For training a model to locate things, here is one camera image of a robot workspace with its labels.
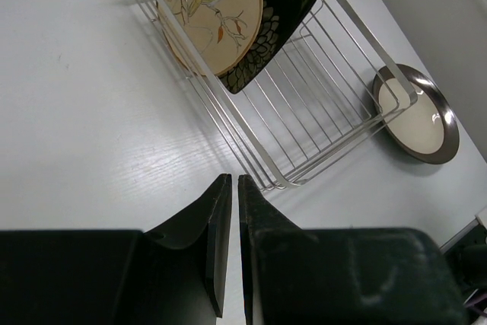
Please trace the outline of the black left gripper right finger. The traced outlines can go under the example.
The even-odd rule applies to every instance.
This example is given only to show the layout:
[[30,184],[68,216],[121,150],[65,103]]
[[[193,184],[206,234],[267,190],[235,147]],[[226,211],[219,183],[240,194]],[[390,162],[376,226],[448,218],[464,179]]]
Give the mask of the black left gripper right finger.
[[270,324],[283,277],[278,265],[270,262],[272,251],[284,244],[283,234],[301,229],[263,196],[250,175],[239,176],[237,192],[246,323]]

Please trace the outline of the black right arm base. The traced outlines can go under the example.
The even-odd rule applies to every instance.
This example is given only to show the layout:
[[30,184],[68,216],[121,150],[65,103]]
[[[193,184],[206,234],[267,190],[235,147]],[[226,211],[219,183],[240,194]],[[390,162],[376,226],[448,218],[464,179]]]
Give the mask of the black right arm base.
[[441,252],[462,294],[468,324],[486,324],[486,219],[477,215]]

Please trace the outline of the black square floral plate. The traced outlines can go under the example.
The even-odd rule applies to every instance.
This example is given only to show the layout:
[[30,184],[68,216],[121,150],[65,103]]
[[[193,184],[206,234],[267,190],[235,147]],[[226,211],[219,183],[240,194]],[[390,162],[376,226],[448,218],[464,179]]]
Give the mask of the black square floral plate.
[[245,56],[219,76],[232,94],[241,92],[285,45],[317,0],[263,0],[258,34]]

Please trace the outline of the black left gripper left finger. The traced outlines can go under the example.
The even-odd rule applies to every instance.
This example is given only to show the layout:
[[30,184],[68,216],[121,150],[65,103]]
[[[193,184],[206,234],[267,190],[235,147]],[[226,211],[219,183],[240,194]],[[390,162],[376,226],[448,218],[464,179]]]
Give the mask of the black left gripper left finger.
[[156,317],[222,317],[232,178],[221,174],[194,202],[145,232]]

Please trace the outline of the beige bird-painted plate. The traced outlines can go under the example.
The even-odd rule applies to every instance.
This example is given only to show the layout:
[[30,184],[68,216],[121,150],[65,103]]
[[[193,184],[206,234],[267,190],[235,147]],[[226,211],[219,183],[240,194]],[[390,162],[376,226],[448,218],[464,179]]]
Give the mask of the beige bird-painted plate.
[[263,0],[164,0],[213,74],[230,71],[259,30]]

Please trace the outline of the bronze-rimmed cream plate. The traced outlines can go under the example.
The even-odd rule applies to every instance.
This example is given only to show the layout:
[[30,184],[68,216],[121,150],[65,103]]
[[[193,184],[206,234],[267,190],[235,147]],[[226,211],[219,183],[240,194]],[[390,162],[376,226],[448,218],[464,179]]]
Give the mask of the bronze-rimmed cream plate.
[[386,66],[375,75],[374,107],[392,139],[410,156],[427,164],[451,161],[460,147],[457,118],[438,86],[411,66],[399,64],[416,93],[409,93]]

